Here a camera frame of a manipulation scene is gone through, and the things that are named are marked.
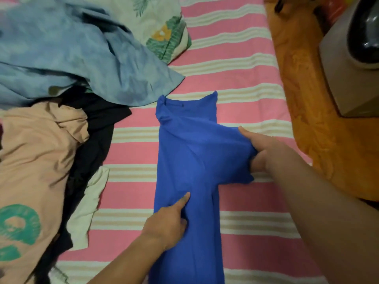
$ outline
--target blue t-shirt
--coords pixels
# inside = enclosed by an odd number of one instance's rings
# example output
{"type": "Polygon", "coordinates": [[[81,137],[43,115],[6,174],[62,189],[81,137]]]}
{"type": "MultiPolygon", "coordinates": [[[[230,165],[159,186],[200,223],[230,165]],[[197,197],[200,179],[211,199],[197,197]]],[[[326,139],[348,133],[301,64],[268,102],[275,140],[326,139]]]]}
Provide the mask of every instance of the blue t-shirt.
{"type": "Polygon", "coordinates": [[[218,185],[249,183],[257,154],[237,128],[217,124],[217,92],[196,101],[158,99],[160,122],[154,212],[191,193],[181,241],[150,271],[150,284],[224,284],[218,185]]]}

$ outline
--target bed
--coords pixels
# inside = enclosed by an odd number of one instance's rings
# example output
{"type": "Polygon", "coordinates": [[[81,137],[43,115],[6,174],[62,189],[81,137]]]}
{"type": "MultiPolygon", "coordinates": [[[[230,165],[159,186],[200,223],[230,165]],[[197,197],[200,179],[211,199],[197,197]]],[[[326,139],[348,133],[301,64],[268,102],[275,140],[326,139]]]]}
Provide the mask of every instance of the bed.
{"type": "MultiPolygon", "coordinates": [[[[272,135],[296,149],[263,0],[180,0],[192,46],[170,67],[186,78],[169,98],[218,91],[217,120],[272,135]]],[[[89,247],[61,255],[57,267],[84,284],[140,234],[153,212],[159,123],[155,104],[115,125],[105,161],[110,176],[94,214],[89,247]]],[[[265,174],[249,185],[220,186],[225,281],[326,283],[310,258],[279,189],[265,174]]]]}

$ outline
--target orange surface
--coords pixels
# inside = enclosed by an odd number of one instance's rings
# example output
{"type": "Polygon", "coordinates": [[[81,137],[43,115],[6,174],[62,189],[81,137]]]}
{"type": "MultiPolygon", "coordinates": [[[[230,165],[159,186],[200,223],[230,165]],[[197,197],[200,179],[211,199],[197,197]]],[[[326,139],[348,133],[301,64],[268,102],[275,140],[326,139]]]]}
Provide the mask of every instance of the orange surface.
{"type": "Polygon", "coordinates": [[[285,0],[279,15],[276,1],[265,4],[297,145],[339,189],[379,201],[379,118],[338,115],[318,56],[317,1],[285,0]]]}

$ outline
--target hand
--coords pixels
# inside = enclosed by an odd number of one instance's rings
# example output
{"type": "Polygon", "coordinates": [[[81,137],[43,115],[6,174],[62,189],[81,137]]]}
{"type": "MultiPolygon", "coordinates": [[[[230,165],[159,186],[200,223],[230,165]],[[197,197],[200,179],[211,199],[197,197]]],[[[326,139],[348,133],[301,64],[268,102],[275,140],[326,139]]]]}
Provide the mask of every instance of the hand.
{"type": "Polygon", "coordinates": [[[251,172],[269,172],[270,165],[272,165],[278,157],[283,157],[288,161],[291,161],[293,158],[299,158],[293,149],[274,137],[252,133],[242,126],[238,129],[244,137],[250,139],[251,144],[258,151],[258,154],[250,162],[251,172]]]}
{"type": "Polygon", "coordinates": [[[172,206],[162,207],[150,216],[142,229],[141,235],[156,237],[162,241],[164,250],[173,248],[182,239],[187,227],[187,220],[180,217],[183,207],[190,198],[190,193],[172,206]]]}

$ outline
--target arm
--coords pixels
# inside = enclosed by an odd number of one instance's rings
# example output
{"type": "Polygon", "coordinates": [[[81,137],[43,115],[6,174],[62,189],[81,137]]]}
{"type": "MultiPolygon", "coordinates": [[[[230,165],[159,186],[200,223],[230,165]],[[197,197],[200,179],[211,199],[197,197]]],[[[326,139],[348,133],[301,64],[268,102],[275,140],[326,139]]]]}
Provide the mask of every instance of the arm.
{"type": "Polygon", "coordinates": [[[190,194],[161,208],[146,220],[141,235],[88,284],[141,284],[161,254],[183,237],[187,221],[180,217],[190,194]]]}
{"type": "Polygon", "coordinates": [[[268,172],[279,185],[301,238],[329,283],[378,283],[379,212],[338,191],[284,143],[239,130],[259,151],[252,171],[268,172]]]}

